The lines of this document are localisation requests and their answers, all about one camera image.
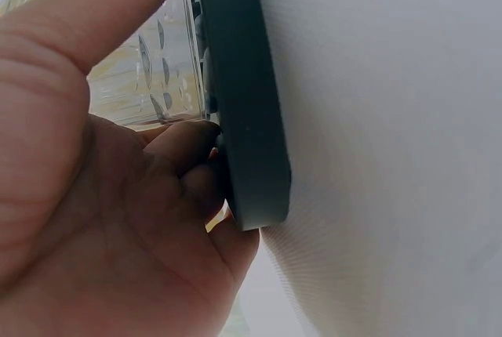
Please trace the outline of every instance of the white fabric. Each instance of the white fabric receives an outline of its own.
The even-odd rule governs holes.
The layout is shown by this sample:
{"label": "white fabric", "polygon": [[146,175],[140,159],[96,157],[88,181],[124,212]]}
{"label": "white fabric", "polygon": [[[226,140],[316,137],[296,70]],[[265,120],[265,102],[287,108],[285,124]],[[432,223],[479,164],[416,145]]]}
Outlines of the white fabric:
{"label": "white fabric", "polygon": [[[247,309],[268,335],[502,335],[502,0],[262,2],[294,181]],[[279,282],[289,324],[253,290]]]}

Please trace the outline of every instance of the finger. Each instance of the finger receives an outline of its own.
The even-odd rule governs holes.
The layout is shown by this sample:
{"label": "finger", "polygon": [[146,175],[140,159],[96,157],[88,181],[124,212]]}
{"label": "finger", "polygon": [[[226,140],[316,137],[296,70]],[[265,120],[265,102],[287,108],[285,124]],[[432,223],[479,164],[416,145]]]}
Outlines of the finger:
{"label": "finger", "polygon": [[122,44],[164,0],[36,0],[2,26],[54,49],[84,72]]}
{"label": "finger", "polygon": [[209,237],[239,287],[258,250],[260,233],[258,230],[242,232],[232,218],[228,217],[216,225]]}
{"label": "finger", "polygon": [[181,181],[185,197],[196,204],[194,217],[209,223],[224,204],[224,189],[217,163],[211,161],[197,166],[187,172]]}
{"label": "finger", "polygon": [[172,125],[144,150],[167,158],[182,176],[207,160],[214,148],[220,127],[208,121],[182,121]]}
{"label": "finger", "polygon": [[143,147],[146,147],[149,143],[163,134],[169,126],[163,125],[162,127],[148,129],[147,131],[138,132],[140,135],[141,141],[143,142]]}

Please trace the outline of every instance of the white surface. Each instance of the white surface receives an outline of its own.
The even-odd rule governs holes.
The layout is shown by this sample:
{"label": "white surface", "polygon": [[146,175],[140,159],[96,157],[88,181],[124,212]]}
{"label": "white surface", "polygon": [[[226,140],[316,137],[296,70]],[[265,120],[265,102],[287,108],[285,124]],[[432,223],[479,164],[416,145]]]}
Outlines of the white surface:
{"label": "white surface", "polygon": [[500,0],[263,5],[294,178],[264,236],[304,334],[502,335]]}

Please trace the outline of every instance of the hand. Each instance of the hand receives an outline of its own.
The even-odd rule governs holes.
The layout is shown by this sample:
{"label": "hand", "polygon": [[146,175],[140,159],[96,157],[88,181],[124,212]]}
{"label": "hand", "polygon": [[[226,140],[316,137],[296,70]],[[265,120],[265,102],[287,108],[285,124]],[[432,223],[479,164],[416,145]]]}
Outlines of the hand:
{"label": "hand", "polygon": [[206,122],[89,116],[86,75],[164,0],[36,0],[0,19],[0,335],[211,336],[258,233],[229,219]]}

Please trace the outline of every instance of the glass perfume bottle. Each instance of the glass perfume bottle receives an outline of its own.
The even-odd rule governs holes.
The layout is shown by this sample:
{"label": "glass perfume bottle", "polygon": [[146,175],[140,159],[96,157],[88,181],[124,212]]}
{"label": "glass perfume bottle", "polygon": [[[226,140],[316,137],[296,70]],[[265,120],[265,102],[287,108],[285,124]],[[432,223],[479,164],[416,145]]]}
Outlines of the glass perfume bottle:
{"label": "glass perfume bottle", "polygon": [[[9,0],[7,10],[29,0]],[[206,118],[198,0],[166,0],[98,64],[88,80],[89,112],[134,129]]]}

